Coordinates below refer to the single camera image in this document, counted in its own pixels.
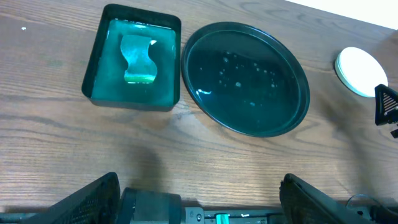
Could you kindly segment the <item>green scrubbing sponge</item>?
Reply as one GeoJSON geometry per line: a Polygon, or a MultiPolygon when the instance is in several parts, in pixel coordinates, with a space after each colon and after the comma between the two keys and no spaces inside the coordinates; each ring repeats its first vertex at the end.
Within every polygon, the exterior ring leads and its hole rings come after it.
{"type": "Polygon", "coordinates": [[[149,57],[152,39],[140,35],[124,35],[121,53],[127,62],[124,80],[131,84],[151,84],[157,76],[157,65],[149,57]]]}

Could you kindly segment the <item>white plate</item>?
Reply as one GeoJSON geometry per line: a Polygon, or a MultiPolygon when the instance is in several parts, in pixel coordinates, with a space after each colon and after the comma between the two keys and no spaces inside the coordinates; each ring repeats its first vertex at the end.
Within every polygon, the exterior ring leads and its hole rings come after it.
{"type": "Polygon", "coordinates": [[[387,75],[380,63],[356,47],[347,47],[338,54],[335,71],[349,90],[366,98],[375,97],[375,87],[378,85],[388,86],[387,75]]]}

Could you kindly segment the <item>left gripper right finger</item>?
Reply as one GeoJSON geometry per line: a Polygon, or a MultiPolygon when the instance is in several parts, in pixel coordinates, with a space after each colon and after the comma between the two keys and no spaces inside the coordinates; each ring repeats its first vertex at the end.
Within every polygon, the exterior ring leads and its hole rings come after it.
{"type": "Polygon", "coordinates": [[[280,203],[289,223],[370,222],[296,175],[286,174],[279,190],[280,203]]]}

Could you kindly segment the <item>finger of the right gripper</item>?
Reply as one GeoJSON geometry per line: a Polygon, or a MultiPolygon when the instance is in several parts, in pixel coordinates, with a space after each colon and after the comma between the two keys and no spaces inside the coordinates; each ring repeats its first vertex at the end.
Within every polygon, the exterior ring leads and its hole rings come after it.
{"type": "Polygon", "coordinates": [[[397,92],[380,84],[375,87],[375,124],[377,126],[397,123],[397,92]]]}

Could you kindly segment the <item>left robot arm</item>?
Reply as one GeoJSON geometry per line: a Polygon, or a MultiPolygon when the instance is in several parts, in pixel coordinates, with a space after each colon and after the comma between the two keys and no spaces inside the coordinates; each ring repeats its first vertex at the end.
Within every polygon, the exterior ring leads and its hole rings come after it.
{"type": "Polygon", "coordinates": [[[308,195],[281,208],[205,210],[185,207],[181,196],[147,190],[120,189],[110,172],[33,215],[26,223],[368,223],[340,203],[316,203],[308,195]]]}

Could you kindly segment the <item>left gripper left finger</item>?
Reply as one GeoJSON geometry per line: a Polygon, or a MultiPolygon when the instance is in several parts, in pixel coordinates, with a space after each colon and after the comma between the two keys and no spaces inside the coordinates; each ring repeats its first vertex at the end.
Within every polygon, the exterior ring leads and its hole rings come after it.
{"type": "Polygon", "coordinates": [[[118,176],[109,172],[43,213],[23,221],[25,224],[110,224],[116,220],[120,198],[118,176]]]}

